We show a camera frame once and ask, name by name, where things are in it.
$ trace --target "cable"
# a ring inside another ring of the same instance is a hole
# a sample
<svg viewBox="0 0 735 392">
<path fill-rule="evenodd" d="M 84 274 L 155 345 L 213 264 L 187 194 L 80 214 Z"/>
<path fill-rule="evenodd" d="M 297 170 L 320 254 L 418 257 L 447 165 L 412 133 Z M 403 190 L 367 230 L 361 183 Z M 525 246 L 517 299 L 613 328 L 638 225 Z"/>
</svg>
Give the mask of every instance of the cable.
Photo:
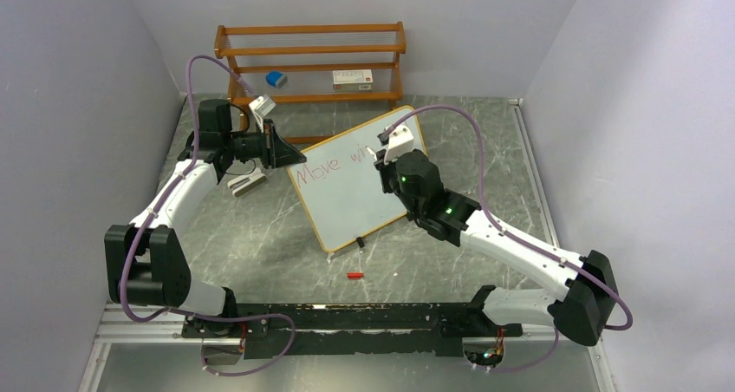
<svg viewBox="0 0 735 392">
<path fill-rule="evenodd" d="M 197 318 L 202 317 L 199 314 L 195 314 L 195 313 L 192 313 L 192 315 L 194 315 Z M 210 321 L 216 321 L 216 322 L 222 322 L 222 323 L 229 323 L 229 322 L 239 323 L 239 322 L 260 320 L 263 318 L 280 318 L 282 320 L 286 320 L 286 322 L 288 322 L 289 325 L 291 326 L 291 335 L 289 337 L 289 341 L 286 343 L 285 347 L 283 347 L 283 350 L 281 350 L 280 353 L 273 356 L 273 358 L 271 358 L 268 362 L 263 363 L 262 365 L 254 369 L 246 370 L 244 372 L 220 372 L 218 370 L 210 368 L 206 364 L 205 354 L 204 354 L 204 351 L 202 350 L 201 352 L 202 370 L 206 370 L 207 372 L 215 376 L 227 376 L 227 377 L 247 376 L 247 375 L 252 375 L 253 373 L 259 372 L 263 369 L 267 369 L 270 366 L 272 366 L 274 363 L 281 360 L 281 357 L 286 355 L 286 352 L 289 351 L 289 349 L 291 348 L 291 344 L 294 343 L 294 339 L 296 338 L 296 324 L 294 323 L 294 320 L 291 319 L 291 317 L 285 314 L 263 314 L 262 316 L 235 317 L 235 318 L 222 318 L 222 317 L 211 317 L 211 316 L 204 316 L 204 317 L 208 317 Z"/>
<path fill-rule="evenodd" d="M 259 370 L 263 370 L 265 368 L 268 368 L 273 363 L 277 362 L 278 360 L 283 357 L 286 352 L 291 347 L 291 344 L 294 342 L 294 338 L 296 337 L 296 325 L 294 324 L 294 320 L 292 320 L 289 316 L 286 316 L 284 314 L 264 314 L 262 316 L 248 316 L 248 317 L 234 317 L 234 318 L 223 318 L 223 317 L 214 317 L 214 316 L 205 316 L 202 314 L 197 314 L 190 311 L 183 311 L 183 310 L 176 310 L 173 308 L 161 308 L 159 310 L 156 310 L 153 314 L 147 317 L 139 317 L 135 315 L 133 310 L 130 309 L 130 303 L 127 301 L 127 279 L 130 276 L 130 268 L 133 266 L 133 260 L 135 258 L 135 252 L 138 250 L 138 245 L 140 244 L 140 240 L 143 237 L 143 233 L 146 231 L 148 226 L 151 225 L 153 222 L 153 219 L 158 215 L 158 211 L 160 211 L 161 207 L 166 203 L 166 200 L 171 195 L 173 190 L 176 188 L 176 186 L 181 182 L 183 179 L 182 177 L 187 175 L 189 172 L 192 171 L 192 169 L 197 165 L 198 161 L 198 155 L 199 155 L 199 119 L 197 116 L 197 108 L 194 105 L 194 95 L 192 92 L 192 65 L 195 61 L 199 59 L 209 60 L 211 62 L 216 63 L 221 69 L 224 69 L 230 75 L 237 80 L 237 82 L 250 93 L 251 95 L 255 95 L 255 90 L 247 83 L 245 80 L 240 77 L 240 75 L 236 74 L 234 71 L 232 71 L 229 67 L 224 65 L 222 62 L 218 61 L 215 58 L 212 58 L 211 56 L 193 56 L 191 59 L 189 59 L 189 62 L 186 64 L 186 99 L 189 101 L 189 109 L 192 111 L 192 117 L 194 120 L 194 139 L 193 139 L 193 150 L 192 150 L 192 161 L 189 163 L 188 166 L 182 171 L 182 174 L 177 175 L 161 192 L 160 197 L 158 198 L 158 201 L 156 204 L 153 205 L 153 208 L 148 213 L 146 218 L 143 220 L 143 223 L 140 225 L 140 228 L 135 233 L 135 236 L 133 237 L 133 243 L 130 245 L 130 249 L 127 251 L 127 256 L 125 257 L 125 264 L 122 268 L 122 275 L 120 276 L 120 305 L 122 306 L 122 310 L 125 312 L 125 315 L 130 318 L 131 320 L 135 321 L 136 323 L 147 323 L 154 318 L 158 317 L 159 315 L 163 314 L 164 312 L 170 311 L 175 314 L 180 314 L 182 316 L 190 316 L 190 317 L 196 317 L 201 320 L 207 320 L 207 321 L 213 321 L 217 323 L 244 323 L 247 321 L 252 320 L 261 320 L 261 319 L 270 319 L 270 318 L 281 318 L 282 320 L 286 320 L 286 322 L 289 323 L 291 326 L 291 336 L 289 338 L 288 343 L 283 348 L 281 353 L 274 356 L 271 360 L 263 364 L 262 366 L 248 370 L 245 372 L 240 373 L 222 373 L 217 372 L 214 369 L 209 369 L 205 365 L 205 369 L 217 376 L 244 376 L 249 375 L 250 373 L 258 372 Z"/>
<path fill-rule="evenodd" d="M 626 322 L 623 325 L 605 325 L 605 329 L 607 330 L 617 330 L 617 331 L 624 331 L 629 329 L 633 325 L 633 313 L 628 308 L 628 305 L 625 304 L 625 302 L 620 298 L 620 296 L 613 291 L 609 286 L 607 286 L 605 283 L 603 283 L 600 279 L 592 275 L 591 273 L 585 271 L 581 267 L 571 264 L 570 262 L 566 262 L 562 260 L 562 258 L 558 257 L 552 252 L 548 252 L 542 247 L 533 245 L 530 242 L 527 242 L 523 238 L 518 237 L 517 235 L 513 234 L 512 232 L 508 232 L 505 230 L 496 220 L 492 217 L 492 213 L 490 212 L 490 208 L 487 206 L 487 201 L 485 201 L 485 183 L 484 183 L 484 175 L 483 170 L 485 169 L 485 150 L 483 149 L 483 142 L 482 142 L 482 134 L 480 133 L 480 126 L 478 123 L 472 118 L 472 116 L 467 113 L 466 110 L 462 108 L 455 108 L 454 106 L 449 106 L 446 104 L 432 104 L 429 106 L 424 106 L 423 108 L 417 108 L 411 113 L 405 114 L 400 119 L 398 119 L 393 125 L 388 127 L 385 132 L 382 134 L 382 139 L 386 139 L 401 123 L 406 121 L 408 118 L 415 116 L 416 114 L 426 112 L 427 110 L 434 110 L 434 109 L 444 109 L 444 110 L 450 110 L 453 112 L 456 112 L 458 114 L 461 114 L 462 117 L 467 119 L 470 124 L 472 125 L 472 129 L 475 131 L 475 136 L 478 139 L 478 151 L 479 151 L 479 185 L 478 185 L 478 192 L 479 192 L 479 202 L 482 206 L 482 211 L 485 213 L 485 217 L 490 221 L 491 225 L 495 227 L 499 232 L 503 233 L 508 238 L 512 239 L 516 243 L 518 243 L 521 246 L 527 247 L 531 249 L 534 252 L 540 253 L 541 255 L 545 256 L 546 258 L 549 258 L 553 260 L 554 262 L 558 262 L 562 266 L 569 267 L 572 271 L 575 271 L 591 281 L 593 284 L 597 285 L 605 291 L 606 294 L 608 294 L 611 298 L 615 300 L 618 305 L 621 306 L 623 312 L 625 312 Z"/>
<path fill-rule="evenodd" d="M 250 174 L 252 174 L 253 172 L 255 172 L 255 168 L 257 168 L 257 163 L 255 162 L 255 160 L 249 160 L 249 161 L 252 161 L 252 163 L 253 163 L 253 168 L 251 168 L 251 169 L 250 169 L 250 171 L 248 171 L 247 173 L 225 173 L 225 174 L 227 174 L 227 175 L 238 175 L 238 176 L 243 176 L 243 175 L 250 175 Z"/>
<path fill-rule="evenodd" d="M 248 114 L 248 112 L 246 112 L 244 108 L 242 108 L 241 106 L 238 106 L 237 104 L 235 104 L 235 103 L 233 103 L 231 101 L 230 101 L 230 107 L 231 108 L 236 108 L 237 110 L 239 110 L 243 114 Z"/>
<path fill-rule="evenodd" d="M 537 364 L 545 361 L 549 357 L 551 357 L 551 355 L 553 355 L 554 351 L 556 350 L 556 346 L 558 345 L 559 345 L 559 330 L 554 329 L 554 342 L 551 344 L 551 348 L 549 349 L 549 351 L 547 351 L 543 356 L 537 358 L 533 362 L 521 364 L 520 366 L 514 366 L 512 368 L 491 369 L 491 373 L 513 373 L 513 372 L 520 372 L 521 370 L 530 369 L 536 366 Z"/>
</svg>

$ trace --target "wooden whiteboard frame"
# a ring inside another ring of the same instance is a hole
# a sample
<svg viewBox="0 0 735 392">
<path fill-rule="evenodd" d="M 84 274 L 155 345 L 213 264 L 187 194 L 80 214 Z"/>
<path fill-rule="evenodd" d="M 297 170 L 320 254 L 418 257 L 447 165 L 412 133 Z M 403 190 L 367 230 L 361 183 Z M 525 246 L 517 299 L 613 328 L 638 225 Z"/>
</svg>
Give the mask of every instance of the wooden whiteboard frame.
<svg viewBox="0 0 735 392">
<path fill-rule="evenodd" d="M 384 118 L 390 116 L 391 114 L 394 114 L 394 113 L 396 113 L 396 112 L 398 112 L 400 110 L 403 110 L 405 108 L 408 108 L 409 111 L 411 111 L 411 112 L 414 111 L 414 108 L 411 107 L 411 106 L 408 106 L 408 105 L 401 106 L 399 108 L 395 108 L 394 110 L 391 110 L 390 112 L 387 112 L 385 114 L 381 114 L 380 116 L 378 116 L 378 117 L 376 117 L 376 118 L 374 118 L 374 119 L 372 119 L 370 121 L 366 121 L 365 123 L 361 123 L 360 125 L 357 125 L 355 127 L 352 127 L 352 128 L 350 128 L 350 129 L 348 129 L 348 130 L 346 130 L 346 131 L 344 131 L 344 132 L 342 132 L 340 134 L 336 134 L 336 135 L 332 136 L 329 139 L 323 140 L 323 141 L 321 141 L 321 142 L 319 142 L 319 143 L 317 143 L 317 144 L 315 144 L 315 145 L 313 145 L 311 147 L 307 147 L 306 149 L 304 149 L 302 151 L 302 153 L 306 154 L 306 153 L 308 153 L 312 149 L 316 149 L 316 148 L 320 147 L 321 145 L 325 145 L 327 143 L 330 143 L 332 140 L 336 140 L 336 139 L 340 138 L 343 135 L 351 134 L 355 130 L 361 129 L 361 128 L 363 128 L 366 125 L 369 125 L 371 123 L 375 123 L 375 122 L 377 122 L 377 121 L 379 121 L 381 119 L 384 119 Z M 426 155 L 428 155 L 428 152 L 426 151 L 426 143 L 424 142 L 424 135 L 421 133 L 421 125 L 419 124 L 419 119 L 418 118 L 416 119 L 416 129 L 419 130 L 419 139 L 421 140 L 421 146 L 424 148 L 424 153 Z M 336 247 L 334 250 L 329 250 L 326 247 L 324 247 L 324 243 L 322 242 L 322 237 L 319 236 L 319 232 L 316 230 L 316 224 L 314 223 L 314 220 L 311 218 L 311 213 L 309 212 L 309 208 L 306 206 L 306 202 L 304 202 L 303 197 L 301 195 L 301 192 L 298 189 L 298 185 L 296 183 L 296 180 L 294 179 L 294 174 L 291 173 L 290 168 L 287 168 L 287 171 L 289 172 L 289 177 L 291 178 L 291 184 L 293 184 L 294 189 L 296 190 L 296 194 L 298 194 L 298 196 L 299 196 L 299 200 L 301 201 L 301 205 L 303 206 L 304 211 L 306 211 L 306 217 L 309 218 L 309 223 L 311 224 L 311 228 L 314 229 L 314 234 L 316 235 L 316 239 L 319 240 L 319 246 L 322 248 L 322 250 L 325 251 L 326 253 L 334 253 L 334 252 L 339 251 L 340 249 L 342 249 L 343 247 L 345 247 L 347 245 L 353 244 L 355 242 L 355 240 L 351 240 L 351 241 L 345 243 L 344 245 L 340 245 L 340 246 Z M 375 174 L 375 179 L 376 180 L 379 179 L 379 176 L 378 176 L 377 171 L 376 171 L 376 174 Z M 382 227 L 385 227 L 387 225 L 390 225 L 395 220 L 400 219 L 402 217 L 405 217 L 406 214 L 407 214 L 407 212 L 403 212 L 399 216 L 397 216 L 397 217 L 395 217 L 393 219 L 388 220 L 387 222 L 383 223 L 382 225 L 378 225 L 374 229 L 372 229 L 372 230 L 370 230 L 368 232 L 365 232 L 365 233 L 361 234 L 359 237 L 364 238 L 368 234 L 371 234 L 373 232 L 376 232 L 376 231 L 380 230 Z"/>
</svg>

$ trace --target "shelf slat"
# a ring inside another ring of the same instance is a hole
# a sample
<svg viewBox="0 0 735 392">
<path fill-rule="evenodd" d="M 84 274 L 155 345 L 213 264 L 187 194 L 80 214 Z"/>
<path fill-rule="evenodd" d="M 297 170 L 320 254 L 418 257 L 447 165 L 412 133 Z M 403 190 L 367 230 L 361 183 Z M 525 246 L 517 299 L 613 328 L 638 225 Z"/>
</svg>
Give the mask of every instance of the shelf slat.
<svg viewBox="0 0 735 392">
<path fill-rule="evenodd" d="M 352 100 L 399 100 L 398 93 L 376 92 L 376 93 L 334 93 L 332 95 L 271 95 L 276 103 L 313 103 L 318 101 L 352 101 Z M 232 99 L 235 104 L 246 105 L 253 98 L 239 96 Z"/>
<path fill-rule="evenodd" d="M 214 37 L 214 56 L 216 56 L 217 58 L 222 58 L 222 55 L 219 53 L 219 51 L 224 47 L 224 26 L 219 25 L 217 26 L 217 35 Z"/>
<path fill-rule="evenodd" d="M 268 73 L 270 71 L 335 71 L 343 69 L 394 69 L 392 62 L 360 62 L 350 64 L 314 64 L 314 65 L 261 65 L 256 67 L 238 67 L 239 74 Z"/>
<path fill-rule="evenodd" d="M 332 136 L 333 136 L 332 134 L 329 135 L 329 136 L 294 136 L 294 137 L 290 137 L 290 138 L 287 137 L 287 138 L 284 138 L 284 139 L 288 143 L 292 143 L 292 144 L 295 144 L 295 145 L 303 145 L 305 143 L 306 144 L 309 144 L 309 143 L 310 144 L 319 143 L 322 140 L 327 140 L 327 139 L 331 138 Z"/>
<path fill-rule="evenodd" d="M 398 44 L 403 48 L 400 53 L 403 54 L 406 52 L 406 32 L 403 30 L 403 22 L 398 22 L 396 24 L 398 25 Z"/>
<path fill-rule="evenodd" d="M 386 32 L 403 28 L 397 23 L 356 25 L 248 26 L 224 28 L 225 35 L 326 34 L 331 32 Z"/>
<path fill-rule="evenodd" d="M 234 101 L 232 101 L 232 98 L 239 95 L 239 88 L 242 89 L 242 87 L 240 87 L 240 85 L 235 81 L 235 77 L 230 75 L 230 85 L 227 87 L 227 97 L 233 103 Z"/>
<path fill-rule="evenodd" d="M 345 54 L 356 52 L 406 52 L 401 44 L 319 45 L 313 47 L 266 47 L 221 49 L 222 56 L 287 56 L 296 54 Z"/>
</svg>

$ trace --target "metal frame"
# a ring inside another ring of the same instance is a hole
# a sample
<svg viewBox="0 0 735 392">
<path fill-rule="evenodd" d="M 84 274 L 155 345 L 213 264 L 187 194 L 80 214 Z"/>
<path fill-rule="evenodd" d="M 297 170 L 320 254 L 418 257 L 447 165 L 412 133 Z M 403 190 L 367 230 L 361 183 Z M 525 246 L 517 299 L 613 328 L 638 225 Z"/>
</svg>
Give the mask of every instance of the metal frame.
<svg viewBox="0 0 735 392">
<path fill-rule="evenodd" d="M 543 226 L 543 232 L 549 240 L 549 243 L 556 247 L 559 246 L 559 239 L 556 235 L 556 228 L 554 227 L 554 221 L 551 218 L 551 211 L 549 210 L 549 203 L 546 201 L 546 194 L 543 192 L 543 185 L 541 184 L 541 176 L 538 174 L 536 166 L 536 159 L 533 156 L 533 148 L 530 144 L 528 132 L 526 131 L 526 125 L 524 122 L 523 112 L 521 107 L 523 106 L 523 99 L 508 99 L 511 110 L 516 119 L 516 130 L 518 137 L 520 138 L 523 145 L 521 146 L 525 158 L 528 161 L 526 166 L 528 168 L 531 183 L 533 184 L 533 192 L 536 195 L 538 208 L 541 210 L 541 222 Z M 551 336 L 552 330 L 540 329 L 541 331 L 547 331 Z M 617 387 L 615 386 L 615 379 L 613 378 L 613 372 L 610 369 L 608 360 L 608 354 L 605 352 L 604 338 L 600 337 L 600 341 L 595 347 L 589 347 L 589 358 L 592 361 L 592 369 L 595 372 L 597 378 L 597 386 L 601 392 L 615 392 Z"/>
<path fill-rule="evenodd" d="M 522 150 L 527 160 L 526 166 L 528 174 L 533 185 L 533 192 L 536 195 L 537 206 L 542 212 L 543 232 L 547 241 L 559 246 L 556 236 L 556 229 L 551 218 L 549 205 L 543 192 L 541 178 L 538 174 L 536 161 L 533 156 L 533 150 L 530 144 L 528 134 L 521 112 L 523 105 L 522 99 L 509 99 L 509 109 L 516 120 L 516 130 L 518 137 L 522 142 Z M 134 306 L 133 312 L 138 315 L 145 316 L 155 311 L 153 307 Z M 107 363 L 107 357 L 114 343 L 160 343 L 160 344 L 181 344 L 189 343 L 202 345 L 238 345 L 239 340 L 236 338 L 217 338 L 217 339 L 197 339 L 183 338 L 181 331 L 185 318 L 176 314 L 166 313 L 154 322 L 139 324 L 130 321 L 122 312 L 122 308 L 118 304 L 107 304 L 102 314 L 100 326 L 94 337 L 94 343 L 89 355 L 87 368 L 81 380 L 79 392 L 95 392 L 100 384 L 102 373 Z M 548 342 L 554 338 L 554 331 L 548 327 L 541 326 L 523 326 L 524 338 L 532 338 L 534 341 Z M 465 343 L 487 342 L 487 338 L 466 338 Z M 588 348 L 589 358 L 592 362 L 592 368 L 595 372 L 597 385 L 601 392 L 615 392 L 615 380 L 609 366 L 609 361 L 604 348 L 604 340 L 595 347 Z"/>
</svg>

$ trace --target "whiteboard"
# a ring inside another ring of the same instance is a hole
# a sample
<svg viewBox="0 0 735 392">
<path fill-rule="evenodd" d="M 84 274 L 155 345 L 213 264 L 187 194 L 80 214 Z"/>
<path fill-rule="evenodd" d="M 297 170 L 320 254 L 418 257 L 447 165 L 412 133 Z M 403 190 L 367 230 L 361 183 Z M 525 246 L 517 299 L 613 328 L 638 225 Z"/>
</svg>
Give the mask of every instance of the whiteboard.
<svg viewBox="0 0 735 392">
<path fill-rule="evenodd" d="M 413 111 L 397 108 L 360 126 L 335 135 L 302 152 L 307 161 L 289 167 L 289 175 L 325 252 L 334 252 L 406 215 L 398 197 L 385 194 L 373 157 L 378 134 L 401 116 Z M 414 148 L 424 152 L 416 116 L 406 125 L 413 133 Z"/>
</svg>

